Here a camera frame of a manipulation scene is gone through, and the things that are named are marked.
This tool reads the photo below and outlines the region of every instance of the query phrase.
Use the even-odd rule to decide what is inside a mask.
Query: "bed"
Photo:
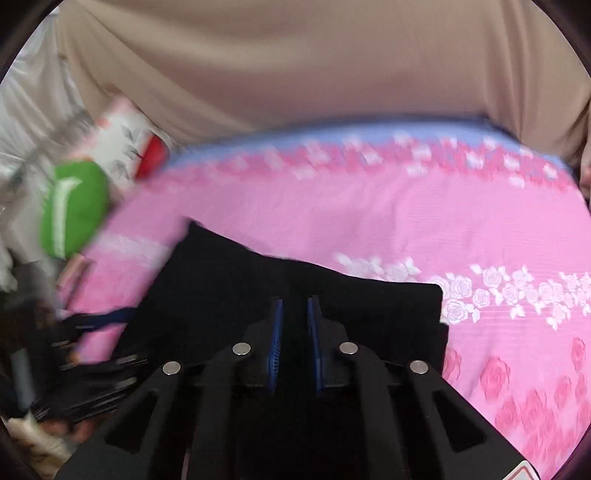
[[[98,116],[113,93],[123,92],[178,140],[198,143],[110,218],[85,252],[95,264],[72,311],[137,304],[181,238],[184,217],[263,254],[358,277],[436,283],[444,293],[441,321],[450,325],[445,379],[544,480],[574,478],[568,459],[577,445],[584,452],[580,441],[591,423],[591,223],[573,179],[589,161],[589,49],[580,28],[584,10],[573,17],[566,7],[541,4],[554,22],[530,1],[483,2],[482,13],[456,0],[427,16],[405,11],[396,17],[398,29],[388,22],[376,28],[380,15],[368,11],[359,31],[323,30],[328,11],[317,12],[323,21],[315,24],[302,10],[282,36],[271,20],[284,13],[258,16],[266,3],[225,2],[234,20],[245,12],[264,20],[264,36],[257,37],[250,30],[256,23],[242,31],[243,22],[228,23],[213,7],[190,10],[179,2],[160,22],[158,2],[66,3],[60,48],[90,112]],[[452,13],[462,16],[461,32],[473,41],[449,41],[475,54],[475,63],[441,60],[437,36],[425,40],[409,27],[428,28],[437,17],[446,19],[443,28]],[[166,46],[194,44],[183,16],[198,14],[216,20],[208,25],[218,30],[205,28],[193,57],[176,50],[180,61]],[[486,28],[470,24],[471,14]],[[339,18],[355,25],[355,16]],[[145,28],[130,28],[132,19]],[[168,24],[178,28],[171,32]],[[171,42],[153,43],[154,31]],[[391,31],[413,37],[420,55],[391,55],[381,36]],[[321,33],[380,48],[369,50],[372,61],[364,64],[363,49],[347,41],[332,59],[320,48]],[[245,49],[220,50],[228,38],[244,40]],[[289,47],[291,60],[266,55],[269,39]],[[478,56],[479,48],[486,54]],[[340,69],[349,56],[358,60],[355,68]],[[403,60],[376,68],[384,59]],[[493,74],[488,68],[499,59],[502,68]],[[198,82],[187,72],[199,72]],[[423,119],[384,117],[392,111]],[[335,116],[371,121],[326,120]],[[325,120],[313,127],[244,136],[319,118]],[[107,358],[122,328],[88,337],[85,360]],[[584,468],[576,472],[584,478]]]
[[[137,305],[184,218],[265,255],[435,283],[443,376],[549,480],[591,422],[591,222],[560,160],[481,122],[381,121],[190,148],[85,252],[71,305]],[[89,338],[108,357],[121,329]]]

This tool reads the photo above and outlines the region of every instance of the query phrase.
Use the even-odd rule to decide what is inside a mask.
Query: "metal screw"
[[[410,370],[418,375],[423,375],[427,373],[429,366],[422,360],[415,360],[410,362]]]
[[[137,378],[135,378],[135,377],[129,377],[129,378],[125,379],[125,380],[122,380],[120,382],[117,382],[115,384],[115,389],[116,390],[121,390],[122,388],[131,387],[131,385],[133,385],[137,381],[138,381]]]
[[[78,366],[78,364],[74,364],[74,363],[72,363],[72,362],[71,362],[71,363],[69,363],[69,364],[60,365],[60,370],[61,370],[62,372],[65,372],[66,370],[69,370],[70,368],[74,368],[74,367],[76,367],[76,366]]]
[[[250,353],[250,351],[251,346],[245,342],[237,343],[232,347],[232,352],[234,352],[236,355],[246,355],[247,353]]]
[[[53,342],[53,343],[51,344],[51,346],[52,346],[53,348],[58,348],[58,347],[59,347],[59,348],[61,348],[61,347],[63,347],[63,346],[68,346],[68,345],[70,345],[70,341],[69,341],[69,340],[63,340],[63,341],[61,341],[61,342]]]
[[[138,359],[137,355],[128,355],[128,356],[123,356],[121,358],[118,358],[115,363],[117,365],[123,365],[123,364],[127,364],[129,362],[134,362]]]
[[[357,343],[343,342],[339,345],[339,350],[345,355],[354,355],[359,350]]]
[[[162,371],[167,375],[175,375],[181,371],[181,364],[178,362],[166,362]]]

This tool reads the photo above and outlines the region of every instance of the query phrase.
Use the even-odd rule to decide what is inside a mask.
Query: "green toy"
[[[56,167],[41,219],[41,247],[68,259],[94,236],[109,207],[109,180],[93,161]]]

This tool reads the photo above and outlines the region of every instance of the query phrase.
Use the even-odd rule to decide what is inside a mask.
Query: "beige curtain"
[[[589,75],[531,0],[66,0],[59,27],[92,115],[122,92],[180,142],[395,113],[587,141]]]

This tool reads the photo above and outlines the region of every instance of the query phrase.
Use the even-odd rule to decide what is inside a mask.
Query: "red object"
[[[142,161],[139,163],[138,171],[135,172],[135,179],[145,180],[149,178],[168,160],[169,154],[166,143],[160,137],[152,135],[150,143],[148,143],[146,150],[141,155]]]

